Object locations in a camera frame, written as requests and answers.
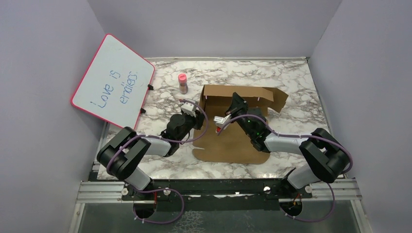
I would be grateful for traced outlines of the brown cardboard box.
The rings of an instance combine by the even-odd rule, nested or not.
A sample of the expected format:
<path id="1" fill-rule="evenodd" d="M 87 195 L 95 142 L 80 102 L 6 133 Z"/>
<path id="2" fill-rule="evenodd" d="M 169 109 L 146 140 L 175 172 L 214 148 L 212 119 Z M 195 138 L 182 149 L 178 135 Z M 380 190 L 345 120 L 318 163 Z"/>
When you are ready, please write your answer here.
<path id="1" fill-rule="evenodd" d="M 204 125 L 208 129 L 195 130 L 194 137 L 201 138 L 192 143 L 193 155 L 206 162 L 263 164 L 270 155 L 257 151 L 238 123 L 231 123 L 220 135 L 216 134 L 213 118 L 225 116 L 233 93 L 242 97 L 250 109 L 258 107 L 265 117 L 269 109 L 279 113 L 288 98 L 288 94 L 275 87 L 204 85 L 199 104 L 207 114 Z"/>

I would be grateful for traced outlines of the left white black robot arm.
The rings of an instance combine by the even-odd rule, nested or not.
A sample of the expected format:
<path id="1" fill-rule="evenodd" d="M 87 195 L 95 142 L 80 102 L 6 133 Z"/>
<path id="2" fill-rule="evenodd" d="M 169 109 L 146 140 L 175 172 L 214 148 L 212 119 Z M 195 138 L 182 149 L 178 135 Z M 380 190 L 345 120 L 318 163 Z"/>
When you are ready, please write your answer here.
<path id="1" fill-rule="evenodd" d="M 201 129 L 205 116 L 198 110 L 194 113 L 195 116 L 183 112 L 172 115 L 159 138 L 143 136 L 130 127 L 124 127 L 100 149 L 97 161 L 108 174 L 132 185 L 140 199 L 147 199 L 153 192 L 152 179 L 138 168 L 139 163 L 145 155 L 173 155 L 192 129 Z"/>

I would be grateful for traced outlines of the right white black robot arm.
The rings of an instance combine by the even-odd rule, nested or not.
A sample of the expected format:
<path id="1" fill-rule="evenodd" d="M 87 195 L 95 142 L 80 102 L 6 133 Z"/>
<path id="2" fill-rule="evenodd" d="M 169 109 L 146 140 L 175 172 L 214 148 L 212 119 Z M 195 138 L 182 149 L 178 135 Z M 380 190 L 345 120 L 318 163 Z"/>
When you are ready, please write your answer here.
<path id="1" fill-rule="evenodd" d="M 222 129 L 236 122 L 259 152 L 287 152 L 302 155 L 306 165 L 294 168 L 281 180 L 277 191 L 291 198 L 301 188 L 319 181 L 333 183 L 353 166 L 350 152 L 328 131 L 317 128 L 310 134 L 282 134 L 266 122 L 259 108 L 249 108 L 236 92 L 225 112 Z"/>

